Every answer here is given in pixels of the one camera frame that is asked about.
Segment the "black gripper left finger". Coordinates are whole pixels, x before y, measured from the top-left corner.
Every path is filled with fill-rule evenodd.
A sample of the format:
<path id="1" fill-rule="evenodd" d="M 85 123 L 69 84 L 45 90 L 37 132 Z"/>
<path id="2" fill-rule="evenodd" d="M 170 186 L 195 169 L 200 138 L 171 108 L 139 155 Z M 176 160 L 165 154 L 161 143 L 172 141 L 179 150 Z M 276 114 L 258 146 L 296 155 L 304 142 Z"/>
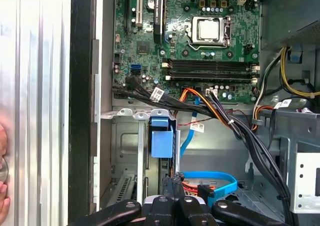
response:
<path id="1" fill-rule="evenodd" d="M 125 199 L 78 218 L 71 225 L 173 225 L 179 178 L 166 176 L 161 185 L 161 194 L 146 197 L 144 203 Z"/>

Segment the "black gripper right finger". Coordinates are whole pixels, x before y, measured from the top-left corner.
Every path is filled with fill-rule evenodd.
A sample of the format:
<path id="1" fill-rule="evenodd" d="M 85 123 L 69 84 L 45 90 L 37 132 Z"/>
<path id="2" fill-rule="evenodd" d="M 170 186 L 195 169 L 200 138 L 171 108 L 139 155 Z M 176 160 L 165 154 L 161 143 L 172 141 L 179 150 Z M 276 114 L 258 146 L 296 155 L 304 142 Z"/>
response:
<path id="1" fill-rule="evenodd" d="M 229 200 L 222 200 L 228 193 L 237 190 L 238 182 L 224 172 L 176 172 L 180 184 L 184 178 L 222 179 L 228 184 L 211 189 L 207 184 L 197 186 L 197 195 L 204 200 L 201 204 L 192 196 L 179 196 L 177 200 L 178 216 L 182 225 L 218 225 L 217 220 L 227 225 L 286 225 L 263 214 L 250 210 Z"/>

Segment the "person's hand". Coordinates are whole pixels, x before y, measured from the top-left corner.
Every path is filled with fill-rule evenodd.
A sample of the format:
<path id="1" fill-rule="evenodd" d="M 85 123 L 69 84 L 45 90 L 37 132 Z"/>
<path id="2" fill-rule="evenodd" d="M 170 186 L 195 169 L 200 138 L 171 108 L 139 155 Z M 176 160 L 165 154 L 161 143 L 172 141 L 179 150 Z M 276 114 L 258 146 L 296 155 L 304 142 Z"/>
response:
<path id="1" fill-rule="evenodd" d="M 0 126 L 0 130 L 0 167 L 2 168 L 3 156 L 7 151 L 7 135 L 2 125 Z M 7 185 L 5 184 L 5 180 L 1 179 L 0 185 L 0 224 L 3 224 L 9 212 L 11 199 L 7 197 Z"/>

